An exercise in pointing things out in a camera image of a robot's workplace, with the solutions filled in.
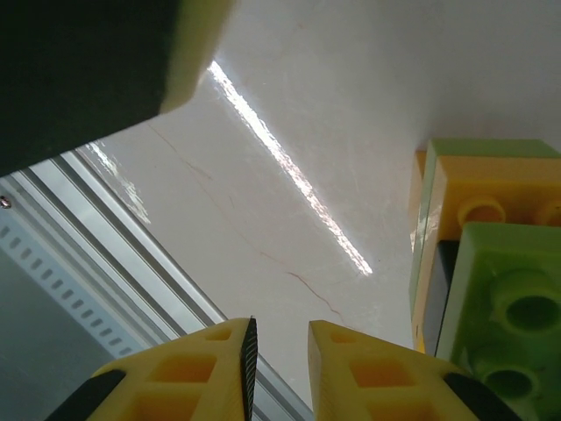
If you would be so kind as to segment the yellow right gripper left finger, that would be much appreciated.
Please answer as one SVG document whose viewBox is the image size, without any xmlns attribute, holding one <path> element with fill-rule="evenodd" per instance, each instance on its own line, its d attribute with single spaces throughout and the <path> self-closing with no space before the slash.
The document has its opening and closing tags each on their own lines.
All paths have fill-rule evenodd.
<svg viewBox="0 0 561 421">
<path fill-rule="evenodd" d="M 234 318 L 100 367 L 51 420 L 250 420 L 257 321 Z"/>
</svg>

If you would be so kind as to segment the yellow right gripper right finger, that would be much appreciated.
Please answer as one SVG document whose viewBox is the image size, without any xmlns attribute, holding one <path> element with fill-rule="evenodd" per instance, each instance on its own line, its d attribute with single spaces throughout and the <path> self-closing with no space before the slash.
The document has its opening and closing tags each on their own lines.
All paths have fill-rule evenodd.
<svg viewBox="0 0 561 421">
<path fill-rule="evenodd" d="M 482 382 L 448 361 L 323 320 L 309 323 L 317 420 L 516 420 Z"/>
</svg>

